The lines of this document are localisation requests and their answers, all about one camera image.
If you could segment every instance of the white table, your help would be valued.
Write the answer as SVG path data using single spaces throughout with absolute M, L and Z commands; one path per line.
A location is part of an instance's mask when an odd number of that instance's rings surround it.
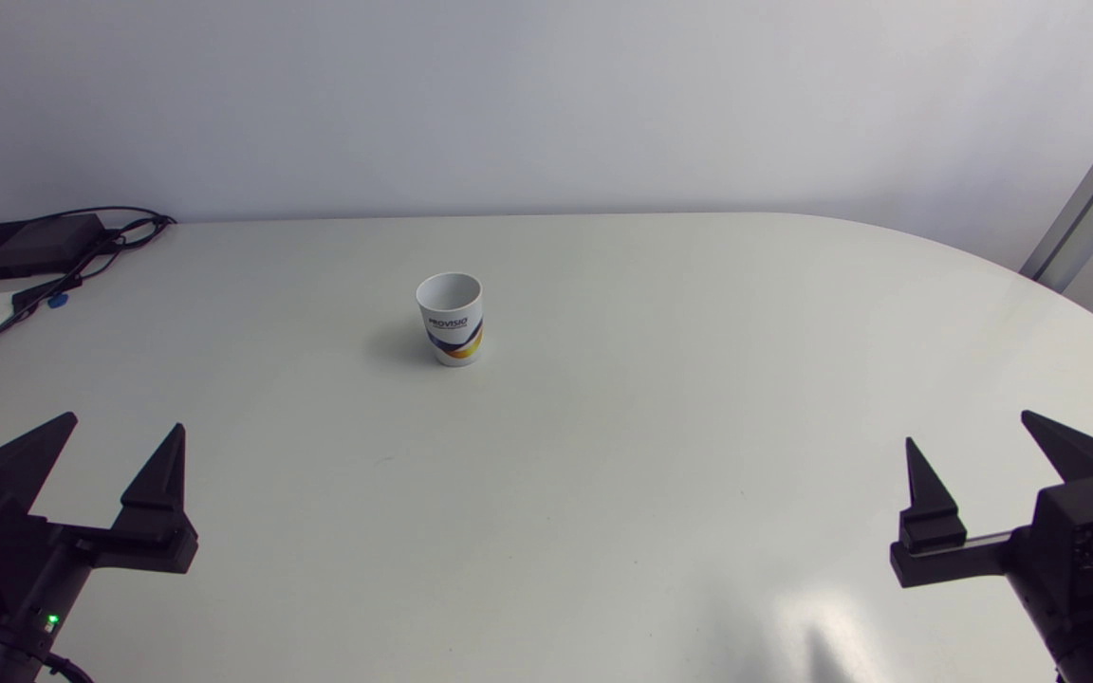
M 1092 315 L 777 213 L 177 226 L 0 339 L 0 444 L 82 421 L 35 514 L 110 523 L 190 434 L 190 575 L 95 572 L 55 647 L 111 683 L 1050 682 L 1006 580 L 889 567 L 907 435 L 968 532 L 1030 521 L 1023 408 L 1093 434 Z

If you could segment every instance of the white wall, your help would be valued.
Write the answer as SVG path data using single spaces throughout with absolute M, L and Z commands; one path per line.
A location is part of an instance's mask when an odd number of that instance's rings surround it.
M 1093 0 L 1 0 L 0 220 L 777 209 L 1018 268 Z

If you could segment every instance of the paper cup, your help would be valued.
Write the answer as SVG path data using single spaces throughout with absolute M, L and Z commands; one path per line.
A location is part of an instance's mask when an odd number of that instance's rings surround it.
M 483 285 L 461 272 L 443 272 L 415 288 L 437 362 L 450 367 L 478 361 L 483 342 Z

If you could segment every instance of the oval table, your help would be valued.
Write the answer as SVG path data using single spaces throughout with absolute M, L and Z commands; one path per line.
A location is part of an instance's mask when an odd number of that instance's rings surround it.
M 1093 434 L 1093 315 L 780 213 L 177 226 L 0 339 L 0 444 L 80 419 L 35 514 L 110 523 L 188 428 L 190 575 L 95 572 L 55 647 L 114 683 L 1050 682 L 1004 579 L 889 566 L 906 436 L 971 535 L 1030 522 L 1025 408 Z

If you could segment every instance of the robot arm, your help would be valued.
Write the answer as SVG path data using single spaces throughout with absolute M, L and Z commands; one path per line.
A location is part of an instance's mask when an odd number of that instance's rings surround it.
M 909 508 L 892 563 L 902 587 L 1004 575 L 1063 683 L 1093 683 L 1093 437 L 1033 412 L 1023 423 L 1063 484 L 1042 490 L 1032 523 L 967 539 L 960 510 L 914 441 Z

